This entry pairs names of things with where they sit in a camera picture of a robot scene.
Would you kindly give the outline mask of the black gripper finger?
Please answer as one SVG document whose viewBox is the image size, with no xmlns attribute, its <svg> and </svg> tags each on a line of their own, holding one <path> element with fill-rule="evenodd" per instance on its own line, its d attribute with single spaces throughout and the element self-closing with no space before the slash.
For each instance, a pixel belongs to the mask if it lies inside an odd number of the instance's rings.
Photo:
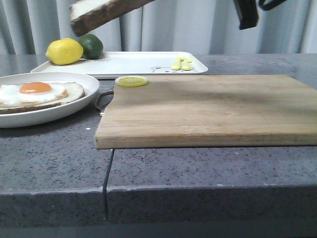
<svg viewBox="0 0 317 238">
<path fill-rule="evenodd" d="M 256 27 L 259 20 L 257 4 L 255 0 L 234 0 L 239 18 L 239 29 L 245 30 Z"/>
</svg>

